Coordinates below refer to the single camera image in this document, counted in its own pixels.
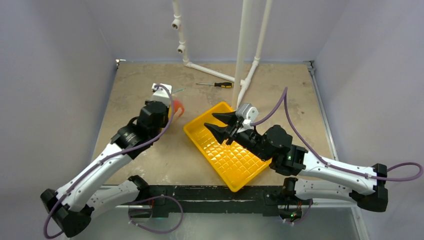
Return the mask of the orange fruit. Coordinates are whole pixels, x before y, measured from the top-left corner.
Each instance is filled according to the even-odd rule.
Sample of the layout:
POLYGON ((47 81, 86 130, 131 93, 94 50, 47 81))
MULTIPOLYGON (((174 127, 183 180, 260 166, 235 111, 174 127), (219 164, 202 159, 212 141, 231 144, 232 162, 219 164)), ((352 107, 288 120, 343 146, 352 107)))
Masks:
POLYGON ((173 99, 173 108, 169 110, 169 117, 173 114, 173 120, 180 118, 185 113, 185 107, 183 103, 178 99, 173 99))

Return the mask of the clear zip top bag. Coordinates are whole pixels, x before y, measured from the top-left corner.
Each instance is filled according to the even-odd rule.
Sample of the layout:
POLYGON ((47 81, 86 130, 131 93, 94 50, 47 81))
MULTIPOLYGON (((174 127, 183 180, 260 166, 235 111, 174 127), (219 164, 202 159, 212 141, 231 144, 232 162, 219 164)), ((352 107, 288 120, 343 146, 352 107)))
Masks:
POLYGON ((172 102, 173 102, 173 108, 169 107, 168 110, 168 118, 171 118, 171 115, 173 113, 173 118, 171 122, 177 121, 184 113, 185 113, 185 107, 183 103, 177 98, 176 93, 183 91, 185 88, 178 89, 176 91, 173 91, 171 93, 172 95, 172 102))

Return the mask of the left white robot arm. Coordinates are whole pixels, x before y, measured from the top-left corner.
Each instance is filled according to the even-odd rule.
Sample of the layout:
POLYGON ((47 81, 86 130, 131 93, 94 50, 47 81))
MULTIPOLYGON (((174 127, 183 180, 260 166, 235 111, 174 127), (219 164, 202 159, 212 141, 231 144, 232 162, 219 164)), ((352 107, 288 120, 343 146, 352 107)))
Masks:
POLYGON ((150 186, 140 176, 99 192, 115 172, 129 164, 168 130, 174 118, 173 100, 150 100, 111 138, 100 155, 65 185, 46 189, 40 199, 48 216, 43 235, 51 240, 66 235, 72 238, 90 222, 112 208, 130 202, 138 205, 150 198, 150 186))

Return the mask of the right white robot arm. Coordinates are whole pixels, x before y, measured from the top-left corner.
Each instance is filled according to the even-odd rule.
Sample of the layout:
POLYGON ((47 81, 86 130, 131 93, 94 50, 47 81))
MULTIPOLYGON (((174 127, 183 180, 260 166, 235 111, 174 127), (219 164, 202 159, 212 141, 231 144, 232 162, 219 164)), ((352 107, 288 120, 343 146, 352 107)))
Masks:
POLYGON ((236 142, 269 167, 285 176, 278 197, 288 204, 314 198, 336 199, 355 203, 359 208, 382 213, 388 206, 389 194, 385 181, 387 167, 356 166, 335 160, 325 160, 304 147, 294 145, 293 137, 275 124, 260 134, 256 127, 245 128, 243 118, 235 112, 213 113, 224 123, 218 126, 204 123, 219 144, 236 142))

